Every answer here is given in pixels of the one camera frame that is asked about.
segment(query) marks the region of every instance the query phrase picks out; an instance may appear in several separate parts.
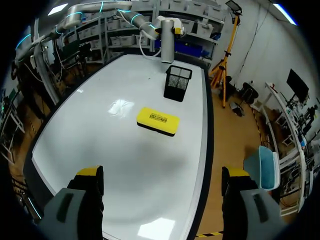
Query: blue storage bin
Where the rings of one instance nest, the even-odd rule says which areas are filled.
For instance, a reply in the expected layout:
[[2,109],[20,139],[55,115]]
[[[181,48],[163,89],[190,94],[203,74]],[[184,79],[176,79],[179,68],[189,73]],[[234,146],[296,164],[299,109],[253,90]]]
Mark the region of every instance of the blue storage bin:
[[259,146],[258,150],[244,160],[244,170],[250,174],[259,188],[270,190],[276,185],[276,166],[273,152]]
[[[154,41],[154,47],[156,49],[159,49],[161,46],[161,41],[160,40],[155,40]],[[202,46],[194,45],[194,44],[186,44],[185,42],[181,41],[175,41],[174,42],[174,51],[182,54],[187,54],[190,56],[194,56],[196,58],[201,57],[202,53]]]

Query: wooden floor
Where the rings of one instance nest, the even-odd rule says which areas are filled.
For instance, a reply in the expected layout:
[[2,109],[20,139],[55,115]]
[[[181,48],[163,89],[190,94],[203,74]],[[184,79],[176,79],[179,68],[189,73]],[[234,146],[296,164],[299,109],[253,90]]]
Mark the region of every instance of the wooden floor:
[[[229,107],[221,106],[218,96],[213,95],[214,106],[214,156],[209,196],[205,206],[202,221],[198,230],[199,234],[218,232],[223,230],[222,197],[221,197],[221,172],[222,167],[230,166],[243,168],[244,159],[255,152],[260,145],[260,136],[251,108],[244,104],[245,116],[239,117]],[[45,114],[49,113],[45,105]],[[25,135],[22,144],[16,146],[14,151],[15,165],[10,166],[12,175],[18,180],[23,180],[22,169],[31,140],[35,136],[32,130],[37,131],[41,125],[39,119],[28,109],[25,120]],[[213,236],[214,240],[222,239],[221,235]]]

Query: computer monitor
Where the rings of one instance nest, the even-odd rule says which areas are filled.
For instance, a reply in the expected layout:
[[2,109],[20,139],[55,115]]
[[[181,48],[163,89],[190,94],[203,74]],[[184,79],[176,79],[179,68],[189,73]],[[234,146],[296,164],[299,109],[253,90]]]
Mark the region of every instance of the computer monitor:
[[305,84],[305,82],[302,81],[302,79],[298,76],[298,74],[296,74],[292,69],[290,70],[286,83],[293,90],[299,101],[303,103],[308,96],[309,88]]

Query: black chair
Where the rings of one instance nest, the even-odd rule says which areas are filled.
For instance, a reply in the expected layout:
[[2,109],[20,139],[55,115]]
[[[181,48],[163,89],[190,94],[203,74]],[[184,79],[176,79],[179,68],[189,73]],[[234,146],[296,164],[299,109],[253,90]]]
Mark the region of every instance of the black chair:
[[232,111],[237,114],[239,117],[243,117],[245,115],[244,109],[241,107],[244,102],[251,105],[254,103],[255,99],[259,97],[258,92],[247,82],[244,82],[242,85],[242,89],[239,92],[242,102],[237,104],[236,102],[230,103],[230,108]]

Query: white table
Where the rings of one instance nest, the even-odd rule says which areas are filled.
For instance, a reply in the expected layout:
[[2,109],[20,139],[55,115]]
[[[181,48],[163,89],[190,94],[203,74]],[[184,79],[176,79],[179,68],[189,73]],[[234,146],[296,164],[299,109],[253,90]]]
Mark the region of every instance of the white table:
[[269,121],[269,117],[266,113],[266,110],[264,108],[264,106],[267,104],[267,102],[269,101],[269,99],[271,98],[271,96],[274,96],[274,98],[277,100],[280,109],[282,111],[282,114],[284,115],[284,118],[287,122],[287,125],[290,129],[291,135],[292,135],[292,139],[293,139],[293,143],[294,143],[294,149],[289,152],[285,157],[283,157],[282,159],[280,159],[279,163],[280,163],[280,169],[285,168],[286,166],[289,166],[290,164],[297,162],[298,164],[300,164],[300,190],[299,190],[299,200],[297,201],[297,204],[293,207],[287,207],[281,210],[281,215],[285,216],[285,215],[289,215],[295,212],[300,211],[300,209],[302,208],[305,198],[304,198],[304,194],[305,194],[305,182],[306,182],[306,169],[307,169],[307,165],[306,165],[306,161],[305,161],[305,154],[302,150],[301,147],[301,143],[298,139],[298,131],[297,128],[295,126],[295,124],[292,121],[292,118],[289,116],[289,114],[287,113],[287,108],[286,105],[283,103],[283,101],[280,98],[280,95],[275,92],[272,88],[271,88],[271,83],[266,82],[265,86],[267,88],[268,91],[270,91],[270,93],[268,94],[267,98],[265,99],[265,101],[262,103],[261,107],[259,108],[260,112],[262,112],[266,118],[267,121],[267,125],[270,128],[271,131],[271,136],[272,136],[272,140],[275,146],[275,150],[278,153],[278,147],[277,147],[277,142],[276,142],[276,138],[275,138],[275,134],[274,131],[272,129],[272,126],[270,124]]
[[[163,97],[169,64],[124,55],[69,96],[32,150],[53,195],[80,169],[103,166],[109,240],[184,240],[192,226],[207,155],[205,75],[195,65],[173,65],[192,70],[183,102]],[[139,127],[143,107],[179,117],[175,136]]]

